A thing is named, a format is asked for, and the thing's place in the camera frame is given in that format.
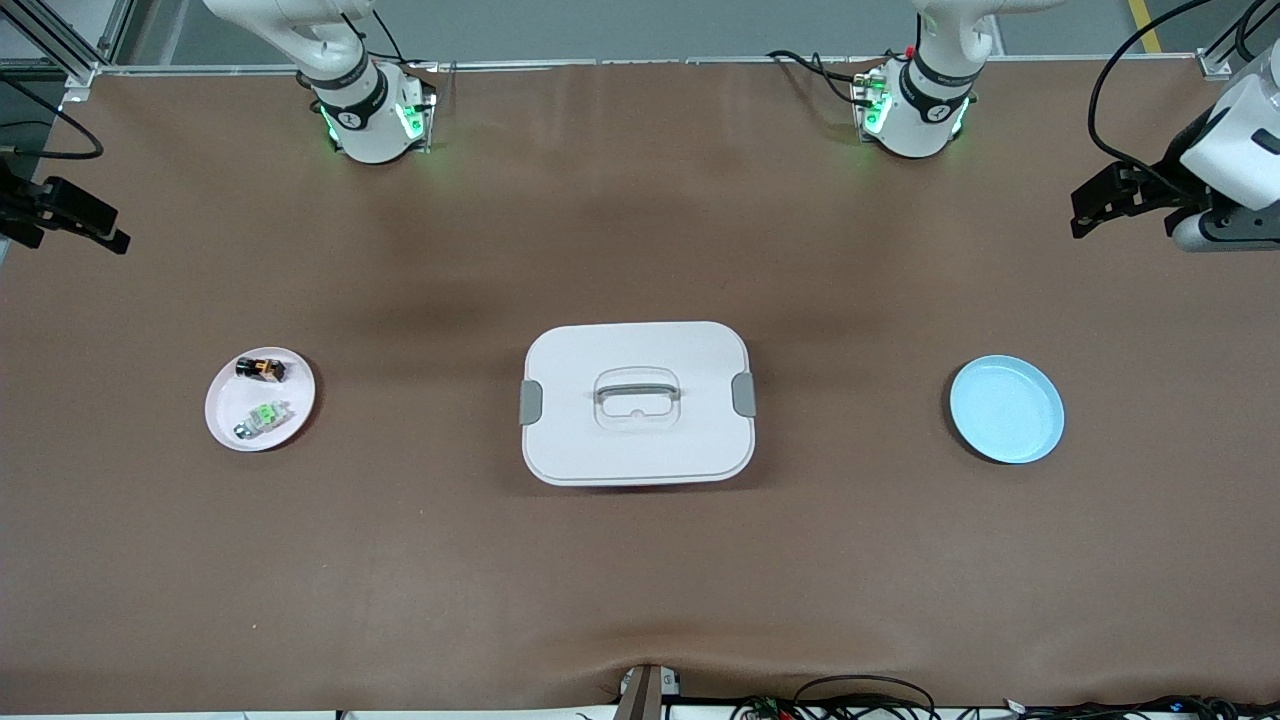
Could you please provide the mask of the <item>white lidded storage box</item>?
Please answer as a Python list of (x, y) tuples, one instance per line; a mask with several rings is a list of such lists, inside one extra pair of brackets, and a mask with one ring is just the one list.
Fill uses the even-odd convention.
[(549, 486), (714, 483), (756, 447), (748, 346), (718, 322), (563, 325), (524, 360), (527, 469)]

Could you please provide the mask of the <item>pink round plate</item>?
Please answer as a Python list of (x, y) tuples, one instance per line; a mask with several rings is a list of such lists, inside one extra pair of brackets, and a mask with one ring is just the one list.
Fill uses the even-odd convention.
[[(283, 383), (250, 380), (236, 375), (238, 357), (274, 357), (287, 365)], [(259, 347), (244, 351), (219, 370), (209, 386), (204, 411), (210, 434), (223, 446), (238, 452), (265, 452), (289, 443), (307, 425), (317, 407), (320, 382), (308, 361), (300, 354), (280, 347)], [(289, 418), (278, 428), (257, 438), (241, 441), (232, 430), (244, 420), (250, 409), (260, 404), (288, 404)]]

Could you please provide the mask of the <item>light blue round plate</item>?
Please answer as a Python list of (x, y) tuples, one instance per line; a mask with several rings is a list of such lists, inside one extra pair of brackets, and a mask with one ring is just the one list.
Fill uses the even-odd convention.
[(1038, 366), (1009, 355), (975, 357), (961, 366), (948, 389), (948, 414), (969, 447), (1007, 465), (1051, 455), (1066, 425), (1053, 382)]

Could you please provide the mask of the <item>brown table mat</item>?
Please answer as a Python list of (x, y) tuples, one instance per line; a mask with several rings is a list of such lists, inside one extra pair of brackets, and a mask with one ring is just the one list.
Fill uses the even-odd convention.
[[(1280, 251), (1158, 215), (1070, 236), (1092, 61), (997, 63), (945, 154), (860, 143), (792, 67), (460, 73), (364, 167), (285, 76), (99, 79), (49, 163), (115, 206), (0, 265), (0, 714), (595, 705), (897, 676), (946, 705), (1280, 700)], [(756, 450), (709, 486), (525, 466), (544, 332), (713, 320)], [(259, 347), (320, 396), (280, 448), (205, 421)], [(1047, 457), (948, 414), (1009, 355)]]

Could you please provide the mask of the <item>aluminium frame profile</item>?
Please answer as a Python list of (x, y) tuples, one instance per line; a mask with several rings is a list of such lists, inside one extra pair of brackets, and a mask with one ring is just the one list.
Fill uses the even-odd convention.
[(0, 0), (0, 70), (64, 79), (87, 99), (111, 67), (137, 0)]
[(1208, 79), (1225, 81), (1280, 40), (1280, 0), (1228, 0), (1229, 23), (1197, 50)]

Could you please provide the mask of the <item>green clear switch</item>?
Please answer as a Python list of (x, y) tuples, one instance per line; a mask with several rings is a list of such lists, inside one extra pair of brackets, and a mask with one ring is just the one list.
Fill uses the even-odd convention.
[(291, 411), (285, 402), (260, 404), (250, 409), (244, 420), (233, 427), (232, 433), (241, 441), (253, 439), (278, 428), (289, 415)]

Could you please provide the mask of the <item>aluminium table edge rail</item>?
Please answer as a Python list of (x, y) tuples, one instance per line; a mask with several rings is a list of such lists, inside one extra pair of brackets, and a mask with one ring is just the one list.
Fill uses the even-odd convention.
[[(997, 63), (1009, 61), (1106, 61), (1107, 55), (993, 55), (987, 61), (988, 67)], [(521, 70), (549, 70), (561, 67), (645, 67), (645, 65), (689, 65), (689, 67), (714, 67), (714, 65), (764, 65), (776, 63), (768, 56), (690, 56), (685, 59), (550, 59), (531, 61), (413, 61), (410, 68), (426, 73), (447, 72), (521, 72)], [(99, 79), (108, 76), (132, 77), (236, 77), (236, 76), (293, 76), (297, 68), (292, 64), (220, 64), (220, 65), (105, 65), (96, 69), (93, 77)]]

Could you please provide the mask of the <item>metal table edge bracket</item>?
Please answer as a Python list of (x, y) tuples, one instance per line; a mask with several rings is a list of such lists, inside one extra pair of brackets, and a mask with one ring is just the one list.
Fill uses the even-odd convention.
[(673, 702), (681, 697), (681, 676), (673, 667), (631, 667), (620, 683), (621, 697), (612, 720), (675, 720)]

